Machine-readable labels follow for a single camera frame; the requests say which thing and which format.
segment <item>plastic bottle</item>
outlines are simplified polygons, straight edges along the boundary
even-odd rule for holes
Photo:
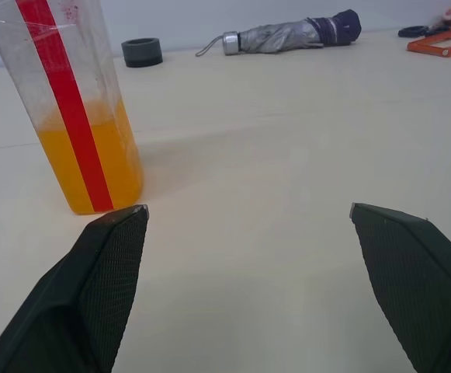
[[[99,0],[1,1],[0,55],[73,212],[136,203],[141,161]]]

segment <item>red label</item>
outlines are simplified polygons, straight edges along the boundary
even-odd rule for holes
[[[95,212],[113,209],[84,103],[47,0],[16,0],[63,117]]]

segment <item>black tape roll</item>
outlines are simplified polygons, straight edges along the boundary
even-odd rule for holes
[[[128,68],[145,68],[163,62],[160,40],[155,37],[128,40],[122,43],[122,51]]]

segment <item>black object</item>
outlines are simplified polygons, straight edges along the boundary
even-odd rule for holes
[[[451,242],[430,222],[354,204],[373,291],[418,373],[451,373]]]
[[[129,207],[87,225],[0,336],[0,373],[110,373],[132,308],[148,220]]]
[[[405,27],[404,29],[399,30],[397,35],[399,37],[408,37],[412,39],[416,39],[418,37],[431,37],[433,35],[437,35],[439,33],[445,33],[446,31],[450,31],[451,27],[449,26],[440,26],[436,28],[430,28],[428,26],[412,26]]]
[[[123,57],[128,68],[145,68],[163,62],[160,40],[134,39],[122,43]]]

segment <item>orange juice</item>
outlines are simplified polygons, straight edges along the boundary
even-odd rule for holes
[[[143,175],[123,101],[118,102],[114,115],[103,101],[85,103],[85,112],[113,207],[135,204]],[[94,213],[60,113],[51,113],[36,132],[70,208],[77,214]]]

